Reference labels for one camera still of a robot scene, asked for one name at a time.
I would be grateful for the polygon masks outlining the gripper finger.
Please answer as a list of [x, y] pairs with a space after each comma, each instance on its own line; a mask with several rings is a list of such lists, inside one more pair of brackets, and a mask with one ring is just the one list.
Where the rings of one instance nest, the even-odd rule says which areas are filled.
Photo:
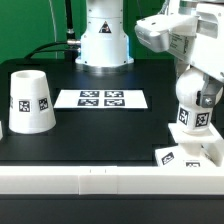
[[202, 108], [213, 108], [218, 102], [218, 93], [222, 90], [223, 83], [209, 76], [203, 74], [203, 86], [197, 92], [196, 104]]

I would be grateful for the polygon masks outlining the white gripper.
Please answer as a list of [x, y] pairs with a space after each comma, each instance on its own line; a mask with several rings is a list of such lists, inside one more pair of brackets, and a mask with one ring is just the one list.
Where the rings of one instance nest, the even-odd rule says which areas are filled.
[[139, 42], [168, 52], [176, 78], [190, 65], [224, 83], [224, 0], [170, 0], [165, 14], [138, 20]]

